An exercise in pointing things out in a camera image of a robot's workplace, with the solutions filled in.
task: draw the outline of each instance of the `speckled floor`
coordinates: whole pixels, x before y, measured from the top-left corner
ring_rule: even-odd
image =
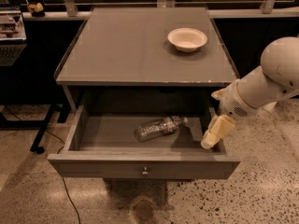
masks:
[[[21,119],[38,119],[47,110],[10,109]],[[47,156],[63,146],[73,116],[64,124],[57,117],[43,136],[41,155],[29,151],[37,131],[0,132],[1,224],[68,224],[78,217],[91,224],[299,223],[299,100],[238,122],[224,139],[228,155],[241,159],[228,180],[63,181]]]

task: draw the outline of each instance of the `plastic bottle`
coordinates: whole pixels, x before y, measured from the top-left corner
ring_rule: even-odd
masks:
[[[135,138],[139,142],[145,142],[150,139],[168,135],[177,131],[188,122],[187,118],[170,116],[163,119],[155,119],[141,124],[135,130]]]

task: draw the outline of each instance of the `white bowl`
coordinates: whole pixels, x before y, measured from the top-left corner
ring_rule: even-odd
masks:
[[[193,52],[207,42],[206,35],[193,28],[178,28],[168,34],[170,43],[182,52]]]

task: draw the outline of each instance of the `open drawer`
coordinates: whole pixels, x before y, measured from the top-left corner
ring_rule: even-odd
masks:
[[[61,176],[155,179],[228,178],[239,164],[220,141],[201,148],[214,109],[200,88],[86,88],[64,149],[49,162]],[[178,132],[139,143],[143,122],[176,115]]]

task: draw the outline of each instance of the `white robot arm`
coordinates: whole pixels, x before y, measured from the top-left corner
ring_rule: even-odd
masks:
[[[265,48],[261,66],[228,87],[213,92],[212,97],[220,101],[220,110],[203,136],[202,147],[214,147],[233,130],[237,120],[256,114],[260,107],[297,94],[299,38],[280,38]]]

